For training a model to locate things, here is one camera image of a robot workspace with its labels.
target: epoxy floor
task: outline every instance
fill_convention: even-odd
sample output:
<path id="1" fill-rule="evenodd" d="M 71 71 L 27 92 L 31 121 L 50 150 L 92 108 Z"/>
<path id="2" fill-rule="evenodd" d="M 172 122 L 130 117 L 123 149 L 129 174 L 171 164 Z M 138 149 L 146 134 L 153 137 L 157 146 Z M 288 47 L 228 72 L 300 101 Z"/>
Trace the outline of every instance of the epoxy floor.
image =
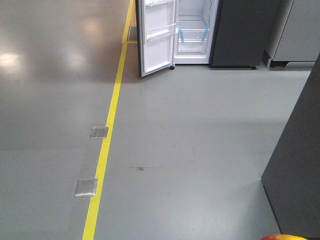
<path id="1" fill-rule="evenodd" d="M 128 0 L 0 3 L 0 239 L 79 240 Z M 96 240 L 278 233 L 261 174 L 309 71 L 177 66 L 138 77 L 130 44 Z"/>

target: yellow floor line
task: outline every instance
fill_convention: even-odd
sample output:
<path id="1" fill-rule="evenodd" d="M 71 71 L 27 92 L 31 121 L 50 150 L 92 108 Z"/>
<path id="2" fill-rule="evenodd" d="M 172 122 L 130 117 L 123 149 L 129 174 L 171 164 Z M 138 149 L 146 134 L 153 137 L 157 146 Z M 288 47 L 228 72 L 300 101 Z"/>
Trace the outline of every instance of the yellow floor line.
<path id="1" fill-rule="evenodd" d="M 133 5 L 134 5 L 134 0 L 130 0 L 129 9 L 128 9 L 128 13 L 125 21 L 125 28 L 122 36 L 121 55 L 120 55 L 118 70 L 116 73 L 116 79 L 115 79 L 114 89 L 113 89 L 111 103 L 109 107 L 109 113 L 106 120 L 106 126 L 109 128 L 109 130 L 108 130 L 106 139 L 102 141 L 98 166 L 95 173 L 95 178 L 98 179 L 96 195 L 90 199 L 90 204 L 89 204 L 89 209 L 86 216 L 82 240 L 94 240 L 94 237 L 95 237 L 101 194 L 102 194 L 105 174 L 107 170 L 107 161 L 108 161 L 108 156 L 110 151 L 112 134 L 114 131 L 114 123 L 115 123 L 117 106 L 119 101 L 122 77 L 123 77 L 124 68 L 125 68 L 125 61 L 126 61 L 126 55 L 127 55 L 127 49 L 128 49 L 128 43 L 126 43 L 126 41 L 127 41 L 127 36 L 129 32 L 129 21 L 131 19 Z"/>

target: refrigerator shelf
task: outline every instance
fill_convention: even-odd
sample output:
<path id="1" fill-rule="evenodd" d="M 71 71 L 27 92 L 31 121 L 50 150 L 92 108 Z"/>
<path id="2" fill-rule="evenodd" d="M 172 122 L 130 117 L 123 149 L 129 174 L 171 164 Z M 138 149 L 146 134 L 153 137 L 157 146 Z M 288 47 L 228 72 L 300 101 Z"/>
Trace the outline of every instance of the refrigerator shelf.
<path id="1" fill-rule="evenodd" d="M 145 5 L 149 7 L 157 6 L 160 4 L 166 4 L 173 2 L 174 0 L 145 0 Z"/>
<path id="2" fill-rule="evenodd" d="M 208 28 L 203 20 L 182 20 L 178 28 L 178 55 L 206 53 Z"/>

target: refrigerator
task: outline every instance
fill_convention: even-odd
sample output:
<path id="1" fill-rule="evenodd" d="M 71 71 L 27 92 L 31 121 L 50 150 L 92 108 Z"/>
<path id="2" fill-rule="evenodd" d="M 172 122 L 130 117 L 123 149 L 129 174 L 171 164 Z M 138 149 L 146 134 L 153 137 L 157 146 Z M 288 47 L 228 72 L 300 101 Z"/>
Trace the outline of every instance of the refrigerator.
<path id="1" fill-rule="evenodd" d="M 208 64 L 219 0 L 136 0 L 139 74 Z"/>

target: refrigerator door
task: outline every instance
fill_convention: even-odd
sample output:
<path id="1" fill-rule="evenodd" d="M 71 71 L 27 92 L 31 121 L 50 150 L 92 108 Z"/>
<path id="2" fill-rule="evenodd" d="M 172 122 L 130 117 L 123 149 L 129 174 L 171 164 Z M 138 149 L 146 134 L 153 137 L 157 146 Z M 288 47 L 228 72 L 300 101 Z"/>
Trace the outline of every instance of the refrigerator door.
<path id="1" fill-rule="evenodd" d="M 178 0 L 135 0 L 141 77 L 174 65 Z"/>

